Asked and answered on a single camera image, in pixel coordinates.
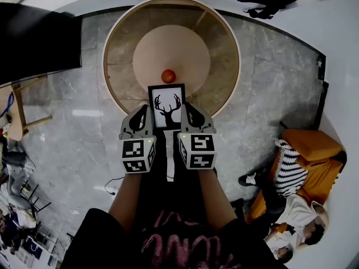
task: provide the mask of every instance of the wooden chair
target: wooden chair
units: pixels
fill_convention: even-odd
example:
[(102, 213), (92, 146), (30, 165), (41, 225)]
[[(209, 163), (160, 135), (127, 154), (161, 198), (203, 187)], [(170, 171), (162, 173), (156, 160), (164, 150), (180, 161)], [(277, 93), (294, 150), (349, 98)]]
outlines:
[(12, 118), (11, 126), (7, 132), (7, 137), (15, 141), (20, 141), (24, 135), (29, 133), (29, 128), (46, 120), (52, 119), (52, 116), (48, 116), (42, 119), (38, 119), (34, 122), (27, 123), (24, 114), (24, 107), (22, 106), (21, 91), (31, 87), (38, 82), (45, 80), (47, 76), (42, 76), (31, 80), (26, 85), (9, 85), (0, 89), (0, 111), (6, 109), (9, 94), (13, 92), (14, 101), (9, 110), (9, 115)]

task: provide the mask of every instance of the marble floor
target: marble floor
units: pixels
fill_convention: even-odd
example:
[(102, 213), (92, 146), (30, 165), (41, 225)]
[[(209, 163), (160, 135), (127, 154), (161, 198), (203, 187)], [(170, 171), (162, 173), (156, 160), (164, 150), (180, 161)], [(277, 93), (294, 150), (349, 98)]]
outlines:
[[(123, 176), (117, 138), (124, 115), (107, 93), (100, 67), (107, 34), (122, 13), (85, 18), (82, 68), (49, 75), (23, 93), (27, 120), (53, 116), (32, 128), (23, 144), (36, 164), (31, 178), (39, 184), (40, 200), (52, 202), (39, 219), (59, 237), (55, 253), (60, 257), (66, 233), (76, 232), (89, 208), (109, 209), (113, 196), (104, 185)], [(273, 157), (280, 120), (291, 128), (313, 122), (322, 87), (314, 51), (263, 26), (225, 19), (240, 44), (242, 72), (234, 97), (214, 119), (220, 137), (216, 168), (230, 200), (250, 200), (255, 189), (241, 187), (238, 177)], [(171, 151), (168, 144), (168, 156)]]

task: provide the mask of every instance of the black t-shirt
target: black t-shirt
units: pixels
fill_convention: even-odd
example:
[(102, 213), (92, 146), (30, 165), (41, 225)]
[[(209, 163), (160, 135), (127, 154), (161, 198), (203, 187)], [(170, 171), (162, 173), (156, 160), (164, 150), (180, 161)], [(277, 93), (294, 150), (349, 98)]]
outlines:
[(136, 234), (126, 234), (111, 215), (91, 209), (66, 252), (68, 268), (286, 268), (244, 221), (217, 235), (207, 226), (170, 211)]

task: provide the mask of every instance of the deer silhouette card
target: deer silhouette card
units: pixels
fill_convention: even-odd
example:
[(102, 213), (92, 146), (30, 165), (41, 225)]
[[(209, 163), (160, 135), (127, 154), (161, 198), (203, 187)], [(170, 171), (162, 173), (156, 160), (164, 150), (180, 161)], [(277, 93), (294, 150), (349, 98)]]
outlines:
[(186, 101), (185, 85), (150, 86), (148, 94), (155, 126), (163, 130), (181, 129), (181, 107)]

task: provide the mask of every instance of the black and white striped cushion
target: black and white striped cushion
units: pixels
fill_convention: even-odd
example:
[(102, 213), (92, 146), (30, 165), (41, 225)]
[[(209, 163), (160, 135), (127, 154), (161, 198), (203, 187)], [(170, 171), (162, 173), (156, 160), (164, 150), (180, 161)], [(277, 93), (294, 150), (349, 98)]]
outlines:
[(280, 147), (280, 159), (274, 184), (277, 193), (287, 197), (300, 189), (308, 175), (308, 170), (296, 163), (300, 154), (288, 142), (275, 140), (275, 144)]

